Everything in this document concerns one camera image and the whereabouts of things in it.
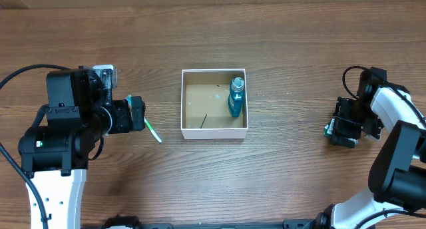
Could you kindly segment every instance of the wooden table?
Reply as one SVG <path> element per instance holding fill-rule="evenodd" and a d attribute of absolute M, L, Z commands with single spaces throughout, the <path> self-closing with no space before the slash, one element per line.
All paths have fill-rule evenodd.
<path fill-rule="evenodd" d="M 82 225 L 116 214 L 173 224 L 314 218 L 367 186 L 387 138 L 355 149 L 322 135 L 352 65 L 388 70 L 426 111 L 426 3 L 315 3 L 0 11 L 0 78 L 35 63 L 112 63 L 116 99 L 141 95 L 148 130 L 112 135 L 90 162 Z M 245 68 L 245 140 L 184 140 L 182 69 Z M 0 140 L 17 144 L 40 105 L 45 75 L 19 75 L 1 90 Z M 359 71 L 348 85 L 357 88 Z M 0 158 L 0 228 L 29 228 L 23 181 Z M 424 228 L 397 216 L 379 228 Z"/>

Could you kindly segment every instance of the bottle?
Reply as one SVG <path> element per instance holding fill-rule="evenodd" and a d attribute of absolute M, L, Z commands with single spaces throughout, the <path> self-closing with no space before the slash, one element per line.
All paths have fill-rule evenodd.
<path fill-rule="evenodd" d="M 242 103 L 244 102 L 244 80 L 236 77 L 229 85 L 228 108 L 232 117 L 240 116 Z"/>

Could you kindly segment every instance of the wood grain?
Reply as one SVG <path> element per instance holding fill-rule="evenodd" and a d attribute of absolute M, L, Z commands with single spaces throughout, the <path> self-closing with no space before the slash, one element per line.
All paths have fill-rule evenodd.
<path fill-rule="evenodd" d="M 0 78 L 18 68 L 115 64 L 116 99 L 146 102 L 148 131 L 113 135 L 91 162 L 83 225 L 116 214 L 173 224 L 279 222 L 313 218 L 367 186 L 379 142 L 350 150 L 322 135 L 352 65 L 388 70 L 426 110 L 426 3 L 316 3 L 0 11 Z M 182 69 L 245 68 L 245 140 L 184 140 Z M 1 90 L 0 140 L 17 143 L 47 102 L 48 70 L 26 72 Z M 357 87 L 359 72 L 347 82 Z M 0 158 L 0 228 L 29 228 L 23 181 Z M 424 228 L 397 216 L 379 228 Z"/>

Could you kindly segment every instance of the cardboard box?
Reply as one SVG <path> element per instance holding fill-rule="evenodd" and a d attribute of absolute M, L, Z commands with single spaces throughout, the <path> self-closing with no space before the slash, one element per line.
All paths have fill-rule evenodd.
<path fill-rule="evenodd" d="M 238 118 L 231 117 L 228 109 L 230 82 L 235 77 L 241 77 L 245 82 L 245 97 Z M 182 70 L 180 100 L 180 129 L 185 139 L 246 137 L 248 110 L 245 69 Z"/>

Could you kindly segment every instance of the open box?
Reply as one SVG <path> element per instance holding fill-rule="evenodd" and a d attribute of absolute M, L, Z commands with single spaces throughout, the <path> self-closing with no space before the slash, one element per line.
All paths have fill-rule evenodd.
<path fill-rule="evenodd" d="M 228 109 L 230 83 L 235 77 L 245 82 L 245 97 L 238 118 L 231 117 Z M 180 114 L 180 129 L 185 139 L 245 138 L 248 130 L 246 70 L 182 70 Z"/>

